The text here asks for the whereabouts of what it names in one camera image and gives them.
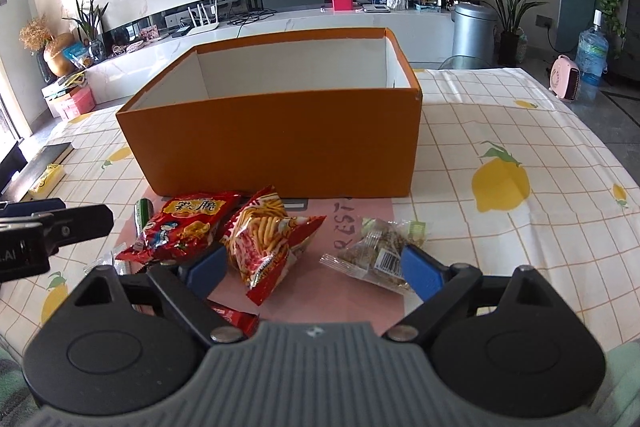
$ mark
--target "green can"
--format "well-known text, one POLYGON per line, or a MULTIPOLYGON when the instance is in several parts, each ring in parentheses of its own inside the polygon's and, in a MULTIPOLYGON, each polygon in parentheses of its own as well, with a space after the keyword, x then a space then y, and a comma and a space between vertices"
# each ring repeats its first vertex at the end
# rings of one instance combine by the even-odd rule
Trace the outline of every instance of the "green can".
POLYGON ((146 198, 138 200, 134 208, 134 219, 136 220, 136 236, 140 236, 142 229, 154 215, 154 204, 146 198))

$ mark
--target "tv stand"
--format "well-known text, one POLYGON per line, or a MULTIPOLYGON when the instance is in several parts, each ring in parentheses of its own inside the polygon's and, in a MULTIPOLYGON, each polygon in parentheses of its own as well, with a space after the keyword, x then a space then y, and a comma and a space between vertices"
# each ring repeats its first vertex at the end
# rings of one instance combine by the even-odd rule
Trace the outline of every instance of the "tv stand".
POLYGON ((451 55, 454 24, 449 12, 300 10, 276 13, 268 19, 244 26, 222 23, 216 29, 204 27, 206 30, 201 33, 192 30, 181 38, 154 42, 136 52, 105 60, 87 69, 86 79, 95 102, 111 102, 134 95, 166 65, 197 44, 292 30, 386 27, 396 35, 410 62, 431 62, 437 67, 451 55))

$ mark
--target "water bottle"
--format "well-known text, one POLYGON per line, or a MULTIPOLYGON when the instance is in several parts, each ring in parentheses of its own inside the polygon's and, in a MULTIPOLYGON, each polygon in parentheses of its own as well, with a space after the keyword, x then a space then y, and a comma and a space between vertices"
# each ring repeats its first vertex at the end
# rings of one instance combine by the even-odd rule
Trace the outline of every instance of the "water bottle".
POLYGON ((578 96, 593 100, 598 92, 602 71, 607 67, 609 42, 601 30, 602 12, 596 10, 593 26, 580 34, 575 63, 580 69, 578 96))

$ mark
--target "potted plant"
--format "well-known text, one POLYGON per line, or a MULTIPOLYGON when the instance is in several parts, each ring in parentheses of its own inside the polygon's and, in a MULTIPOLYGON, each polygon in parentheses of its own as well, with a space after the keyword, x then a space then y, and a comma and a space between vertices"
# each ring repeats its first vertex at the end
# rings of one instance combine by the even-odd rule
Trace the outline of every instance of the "potted plant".
POLYGON ((20 40, 24 44, 24 48, 31 50, 31 55, 35 55, 45 83, 50 84, 56 80, 56 75, 52 73, 44 59, 44 48, 53 40, 53 34, 47 28, 46 16, 36 17, 22 28, 20 40))
POLYGON ((95 3, 95 0, 82 0, 82 4, 76 0, 78 18, 63 17, 63 19, 67 21, 74 21, 89 39, 89 55, 91 55, 91 58, 94 60, 94 64, 107 58, 107 51, 104 48, 104 44, 98 38, 98 25, 102 22, 102 17, 104 17, 108 5, 109 3, 105 4, 103 8, 100 8, 100 6, 95 3))
POLYGON ((498 63, 503 66, 515 67, 516 52, 520 35, 520 21, 522 16, 531 8, 547 4, 546 1, 529 0, 494 0, 495 5, 488 3, 497 12, 502 24, 498 63))

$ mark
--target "barcode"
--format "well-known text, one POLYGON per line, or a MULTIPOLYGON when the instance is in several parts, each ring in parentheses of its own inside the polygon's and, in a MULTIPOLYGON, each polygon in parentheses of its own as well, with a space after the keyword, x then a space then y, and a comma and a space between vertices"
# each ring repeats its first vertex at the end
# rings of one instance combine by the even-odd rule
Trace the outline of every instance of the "barcode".
POLYGON ((380 250, 374 267, 384 273, 403 279, 400 258, 395 253, 384 248, 380 250))

